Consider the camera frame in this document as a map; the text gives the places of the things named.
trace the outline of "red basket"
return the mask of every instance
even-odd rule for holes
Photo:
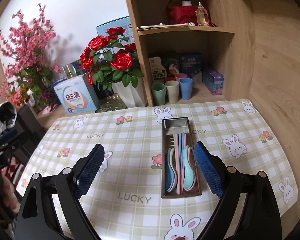
[[[165,13],[168,18],[169,24],[184,24],[193,22],[197,26],[197,6],[173,6],[170,7],[172,0],[170,0],[166,6]],[[206,3],[206,0],[201,0],[201,3],[205,9],[208,11],[209,25],[210,13]]]

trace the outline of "cardboard box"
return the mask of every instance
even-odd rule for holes
[[[167,51],[149,55],[153,81],[163,80],[179,74],[179,55],[176,51]]]
[[[202,53],[180,53],[180,73],[187,74],[194,82],[202,82],[203,55]]]
[[[107,36],[107,30],[109,28],[114,28],[114,27],[122,27],[124,29],[126,29],[125,33],[123,34],[126,37],[129,37],[130,40],[129,41],[122,41],[122,45],[125,44],[131,44],[134,43],[134,35],[132,32],[132,25],[131,25],[131,21],[130,21],[130,17],[126,16],[123,18],[119,18],[104,24],[101,24],[99,26],[97,26],[97,32],[98,35],[103,35],[103,36]],[[119,48],[114,48],[114,52],[117,52],[119,50]]]
[[[95,111],[99,99],[87,75],[65,80],[54,87],[54,90],[67,114],[78,114]]]
[[[206,69],[204,71],[203,83],[212,95],[222,95],[223,75],[215,69]]]

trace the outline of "red rose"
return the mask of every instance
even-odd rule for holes
[[[93,58],[88,58],[88,60],[84,61],[81,68],[83,70],[88,70],[90,69],[91,65],[93,64]]]
[[[90,85],[93,85],[93,80],[92,80],[92,71],[90,70],[88,73],[88,83]]]
[[[123,35],[126,30],[122,27],[110,28],[107,33],[110,35]]]
[[[132,57],[129,53],[116,53],[110,65],[116,69],[128,69],[132,66]]]
[[[103,37],[102,35],[100,36],[96,36],[95,38],[93,38],[88,46],[90,47],[90,49],[93,49],[93,50],[99,50],[99,49],[102,49],[104,48],[106,45],[108,45],[108,41],[105,37]]]
[[[85,60],[87,60],[90,57],[90,51],[91,51],[91,49],[89,47],[86,47],[84,49],[84,53],[82,53],[79,58],[80,61],[84,62]]]
[[[109,43],[111,40],[113,40],[113,39],[117,39],[117,38],[118,38],[118,36],[117,36],[117,35],[115,35],[115,36],[106,36],[105,38],[106,38],[106,40],[107,40],[107,41],[108,41],[108,43]]]
[[[124,47],[125,47],[125,49],[137,50],[135,43],[124,45]]]

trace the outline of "glass bottle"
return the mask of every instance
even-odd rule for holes
[[[199,3],[196,13],[198,26],[209,26],[208,11],[202,6],[202,3]]]

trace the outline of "blue cup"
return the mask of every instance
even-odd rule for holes
[[[193,80],[191,78],[180,79],[181,98],[189,100],[192,95]]]

